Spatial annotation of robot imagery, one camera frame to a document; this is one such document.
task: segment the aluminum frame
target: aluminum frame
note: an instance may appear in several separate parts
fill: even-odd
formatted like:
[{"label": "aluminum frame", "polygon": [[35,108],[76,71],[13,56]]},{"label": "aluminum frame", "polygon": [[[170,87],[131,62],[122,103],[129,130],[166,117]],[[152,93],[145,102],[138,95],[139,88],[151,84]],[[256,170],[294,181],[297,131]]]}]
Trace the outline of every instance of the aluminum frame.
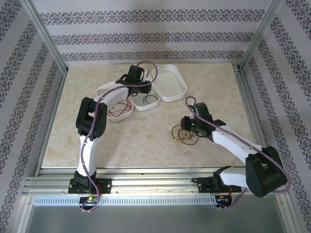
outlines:
[{"label": "aluminum frame", "polygon": [[50,119],[50,122],[49,122],[49,125],[48,125],[47,135],[44,138],[44,142],[42,144],[42,149],[41,149],[41,152],[39,154],[39,159],[38,159],[38,162],[37,162],[37,165],[36,165],[36,168],[35,168],[34,176],[39,176],[39,174],[40,174],[40,170],[41,170],[44,154],[45,154],[45,151],[46,151],[47,146],[48,146],[49,137],[50,137],[50,134],[51,134],[51,131],[52,131],[53,123],[54,123],[55,116],[56,116],[56,111],[57,111],[58,104],[60,102],[60,98],[61,98],[61,95],[62,95],[62,92],[63,92],[63,88],[64,88],[65,81],[66,81],[66,77],[67,77],[67,74],[65,73],[63,75],[62,81],[60,83],[60,88],[59,88],[57,96],[56,96],[56,100],[55,100],[55,104],[54,104],[54,107],[53,107],[51,119]]},{"label": "aluminum frame", "polygon": [[35,8],[35,5],[32,0],[21,0],[22,6],[27,12],[27,15],[34,23],[37,28],[43,42],[46,44],[49,52],[52,54],[53,59],[57,63],[58,67],[61,69],[62,74],[66,75],[68,71],[68,66],[65,63],[61,53],[58,51],[47,27],[45,26],[39,12]]},{"label": "aluminum frame", "polygon": [[[210,177],[219,167],[100,168],[98,177],[112,179],[111,194],[104,197],[196,197],[198,186],[191,178]],[[15,220],[14,232],[24,232],[36,197],[77,197],[68,194],[75,168],[43,168],[39,177],[29,177]],[[276,195],[287,232],[302,232],[289,194]]]},{"label": "aluminum frame", "polygon": [[258,28],[256,29],[254,36],[252,37],[249,46],[247,47],[245,53],[243,54],[241,63],[240,63],[240,71],[243,71],[247,66],[247,63],[251,59],[257,45],[261,41],[264,33],[266,32],[269,24],[271,23],[273,17],[275,16],[278,8],[280,7],[283,0],[272,0],[266,13],[264,14]]},{"label": "aluminum frame", "polygon": [[[263,136],[262,128],[260,127],[260,123],[259,123],[259,119],[258,119],[256,110],[255,110],[254,103],[251,101],[252,98],[250,95],[249,88],[246,84],[246,79],[245,79],[243,70],[240,69],[236,71],[236,68],[234,67],[233,69],[235,71],[237,84],[240,90],[242,102],[245,108],[247,120],[249,122],[249,126],[251,129],[253,138],[257,144],[267,147],[268,145]],[[302,232],[301,226],[299,224],[299,220],[297,218],[297,215],[296,215],[289,193],[276,195],[276,198],[277,198],[278,206],[280,208],[287,232],[301,233]]]}]

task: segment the striped wallpaper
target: striped wallpaper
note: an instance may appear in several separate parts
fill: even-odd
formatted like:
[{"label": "striped wallpaper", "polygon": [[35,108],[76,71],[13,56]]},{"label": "striped wallpaper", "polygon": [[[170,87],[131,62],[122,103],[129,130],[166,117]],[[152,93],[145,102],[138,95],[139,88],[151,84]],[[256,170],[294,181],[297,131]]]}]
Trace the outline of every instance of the striped wallpaper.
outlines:
[{"label": "striped wallpaper", "polygon": [[311,232],[311,15],[284,1],[245,69],[267,143],[278,148],[302,232]]},{"label": "striped wallpaper", "polygon": [[0,3],[0,233],[11,232],[62,73],[18,0]]},{"label": "striped wallpaper", "polygon": [[238,64],[270,0],[34,0],[67,64]]}]

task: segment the beige marble surface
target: beige marble surface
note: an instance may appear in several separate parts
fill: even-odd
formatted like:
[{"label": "beige marble surface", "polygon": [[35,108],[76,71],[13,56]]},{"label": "beige marble surface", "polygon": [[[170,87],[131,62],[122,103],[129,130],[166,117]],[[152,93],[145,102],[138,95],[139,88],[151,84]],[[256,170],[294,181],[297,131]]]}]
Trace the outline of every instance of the beige marble surface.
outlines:
[{"label": "beige marble surface", "polygon": [[[175,66],[188,86],[186,96],[205,102],[214,119],[221,119],[235,132],[253,141],[230,63]],[[43,167],[78,165],[80,142],[75,121],[82,98],[94,97],[97,87],[117,80],[129,67],[70,67]],[[169,131],[183,116],[189,115],[184,101],[185,98],[173,102],[161,100],[156,108],[144,112],[134,109],[129,118],[118,123],[107,121],[98,146],[97,167],[242,165],[237,157],[208,139],[200,138],[194,146],[172,142]]]}]

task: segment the purple cable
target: purple cable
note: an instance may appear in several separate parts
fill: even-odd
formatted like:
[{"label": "purple cable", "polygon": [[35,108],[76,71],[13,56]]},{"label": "purple cable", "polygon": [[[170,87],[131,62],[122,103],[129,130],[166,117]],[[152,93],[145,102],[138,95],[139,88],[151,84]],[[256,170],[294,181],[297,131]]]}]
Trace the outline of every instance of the purple cable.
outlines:
[{"label": "purple cable", "polygon": [[[268,155],[266,155],[264,152],[260,151],[260,150],[257,149],[256,147],[253,147],[251,144],[249,144],[248,142],[246,142],[244,139],[242,139],[241,137],[239,137],[239,136],[236,135],[235,133],[232,133],[232,132],[230,132],[230,131],[228,131],[228,130],[226,130],[226,129],[223,129],[223,128],[221,128],[221,127],[219,127],[219,126],[213,124],[212,122],[209,122],[209,121],[207,121],[207,120],[201,118],[201,117],[200,117],[199,115],[197,115],[197,114],[191,109],[191,107],[188,105],[188,99],[193,99],[193,100],[194,100],[194,103],[193,103],[193,104],[196,104],[196,98],[193,97],[193,96],[187,96],[186,99],[185,99],[186,106],[188,107],[188,109],[190,110],[190,112],[191,112],[194,116],[196,116],[196,117],[197,117],[198,119],[200,119],[201,121],[203,121],[203,122],[205,122],[205,123],[207,123],[207,124],[209,124],[209,125],[215,127],[216,129],[218,129],[218,130],[220,130],[220,131],[222,131],[222,132],[224,132],[224,133],[226,133],[226,134],[228,134],[228,135],[232,135],[235,139],[237,139],[238,141],[242,142],[243,144],[245,144],[246,146],[248,146],[250,149],[255,150],[256,152],[258,152],[258,153],[260,153],[261,155],[263,155],[266,159],[268,159],[270,162],[272,162],[275,166],[277,166],[278,169],[280,169],[280,170],[284,173],[284,175],[285,175],[285,177],[286,177],[286,179],[287,179],[287,181],[288,181],[288,182],[287,182],[286,188],[284,188],[283,190],[274,191],[274,192],[272,192],[272,193],[275,193],[275,194],[284,193],[284,192],[287,192],[287,191],[291,188],[291,185],[292,185],[291,179],[290,179],[289,175],[287,174],[287,172],[285,171],[285,169],[284,169],[280,164],[278,164],[274,159],[272,159],[271,157],[269,157]],[[247,190],[247,188],[244,189],[244,190],[239,194],[239,196],[234,200],[234,202],[233,202],[229,207],[227,207],[227,209],[229,209],[229,208],[231,208],[232,206],[234,206],[234,205],[237,203],[237,201],[243,196],[243,194],[246,192],[246,190]]]},{"label": "purple cable", "polygon": [[146,84],[141,84],[141,85],[124,85],[124,86],[117,86],[116,88],[110,89],[110,90],[106,91],[105,93],[103,93],[103,95],[98,99],[98,101],[97,101],[97,103],[96,103],[95,113],[94,113],[94,118],[93,118],[93,121],[92,121],[91,129],[89,130],[88,134],[86,135],[86,138],[85,138],[84,143],[83,143],[83,145],[82,145],[81,153],[80,153],[80,159],[81,159],[81,162],[82,162],[83,170],[84,170],[84,172],[86,173],[87,178],[91,181],[92,185],[93,185],[93,186],[95,187],[95,189],[96,189],[97,202],[96,202],[95,205],[94,205],[91,209],[89,209],[89,210],[85,210],[85,209],[84,209],[84,204],[85,204],[85,203],[83,203],[82,206],[81,206],[83,212],[91,212],[92,210],[94,210],[94,209],[98,206],[98,204],[99,204],[99,202],[100,202],[100,198],[101,198],[99,189],[98,189],[98,187],[96,186],[96,183],[91,179],[91,177],[90,177],[90,175],[89,175],[89,173],[88,173],[88,171],[87,171],[87,168],[86,168],[86,166],[85,166],[84,159],[83,159],[84,147],[85,147],[85,145],[86,145],[86,143],[87,143],[87,139],[90,137],[90,135],[92,134],[92,132],[93,132],[93,130],[94,130],[94,127],[95,127],[95,121],[96,121],[96,115],[97,115],[97,111],[98,111],[98,106],[99,106],[100,102],[102,101],[102,99],[103,99],[106,95],[108,95],[109,93],[111,93],[111,92],[113,92],[113,91],[115,91],[115,90],[118,90],[118,89],[121,89],[121,88],[126,88],[126,87],[143,87],[143,86],[149,86],[149,85],[151,85],[151,84],[156,80],[156,78],[157,78],[157,74],[158,74],[157,67],[156,67],[155,63],[153,63],[153,62],[151,62],[151,61],[141,61],[141,62],[139,62],[139,63],[137,64],[137,66],[139,66],[139,65],[142,64],[142,63],[150,63],[150,64],[152,64],[152,65],[155,67],[155,77],[154,77],[154,79],[152,79],[151,82],[146,83]]}]

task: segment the purple wire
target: purple wire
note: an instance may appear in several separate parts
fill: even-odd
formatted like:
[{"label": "purple wire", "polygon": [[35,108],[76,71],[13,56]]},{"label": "purple wire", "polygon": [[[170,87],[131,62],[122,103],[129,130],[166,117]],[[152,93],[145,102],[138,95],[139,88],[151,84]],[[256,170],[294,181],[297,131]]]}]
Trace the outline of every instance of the purple wire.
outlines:
[{"label": "purple wire", "polygon": [[229,206],[225,206],[223,204],[217,203],[217,205],[222,206],[223,208],[225,208],[225,210],[230,209],[231,207],[235,206],[235,204],[241,199],[241,197],[243,196],[243,194],[247,191],[247,188],[245,188],[239,195],[238,197],[234,200],[234,202],[229,205]]},{"label": "purple wire", "polygon": [[101,198],[101,195],[100,195],[100,193],[99,193],[99,189],[98,189],[96,183],[91,179],[91,177],[90,177],[90,175],[89,175],[89,173],[88,173],[88,171],[87,171],[87,168],[86,168],[86,166],[85,166],[84,159],[83,159],[84,147],[85,147],[85,145],[86,145],[86,143],[87,143],[87,139],[88,139],[88,138],[90,137],[90,135],[93,133],[93,130],[94,130],[94,127],[95,127],[95,121],[96,121],[98,106],[99,106],[100,102],[102,101],[102,99],[103,99],[106,95],[108,95],[109,93],[111,93],[111,92],[113,92],[113,91],[115,91],[115,90],[118,90],[118,89],[121,89],[121,88],[126,88],[126,87],[143,87],[143,86],[149,86],[149,85],[151,85],[151,84],[156,80],[156,78],[157,78],[157,74],[158,74],[157,67],[156,67],[155,63],[153,63],[153,62],[151,62],[151,61],[141,61],[141,62],[139,62],[139,63],[137,64],[137,66],[139,66],[139,65],[142,64],[142,63],[150,63],[150,64],[152,64],[152,65],[155,67],[155,77],[154,77],[154,79],[151,80],[151,82],[146,83],[146,84],[141,84],[141,85],[124,85],[124,86],[117,86],[116,88],[110,89],[110,90],[106,91],[105,93],[103,93],[103,95],[98,99],[98,101],[97,101],[97,103],[96,103],[95,113],[94,113],[94,118],[93,118],[93,121],[92,121],[91,129],[89,130],[88,134],[86,135],[86,138],[85,138],[84,143],[83,143],[83,145],[82,145],[81,152],[80,152],[80,159],[81,159],[81,162],[82,162],[83,170],[84,170],[84,172],[86,173],[87,178],[91,181],[92,185],[93,185],[93,186],[95,187],[95,189],[96,189],[97,202],[96,202],[95,205],[94,205],[91,209],[89,209],[89,210],[84,209],[84,203],[83,203],[82,206],[81,206],[83,212],[91,212],[92,210],[94,210],[94,209],[98,206],[98,204],[99,204],[99,202],[100,202],[100,198]]},{"label": "purple wire", "polygon": [[279,190],[279,191],[274,191],[272,193],[275,193],[275,194],[279,194],[279,193],[284,193],[284,192],[287,192],[290,188],[291,188],[291,185],[292,185],[292,182],[291,182],[291,179],[289,177],[289,175],[287,174],[287,172],[285,171],[285,169],[280,165],[278,164],[274,159],[272,159],[271,157],[269,157],[268,155],[266,155],[264,152],[260,151],[259,149],[257,149],[256,147],[253,147],[251,144],[249,144],[248,142],[246,142],[244,139],[242,139],[241,137],[239,137],[238,135],[236,135],[235,133],[232,133],[226,129],[223,129],[215,124],[213,124],[212,122],[209,122],[203,118],[201,118],[199,115],[197,115],[192,109],[191,107],[188,105],[188,99],[193,99],[194,100],[194,104],[196,103],[196,98],[193,97],[193,96],[187,96],[186,99],[185,99],[185,102],[186,102],[186,106],[188,107],[188,109],[190,110],[190,112],[195,115],[198,119],[200,119],[201,121],[215,127],[216,129],[228,134],[228,135],[231,135],[233,136],[234,138],[236,138],[238,141],[242,142],[243,144],[245,144],[246,146],[248,146],[251,150],[255,150],[256,152],[260,153],[261,155],[263,155],[266,159],[268,159],[270,162],[272,162],[275,166],[277,166],[278,169],[280,169],[286,179],[287,179],[287,186],[283,189],[283,190]]}]

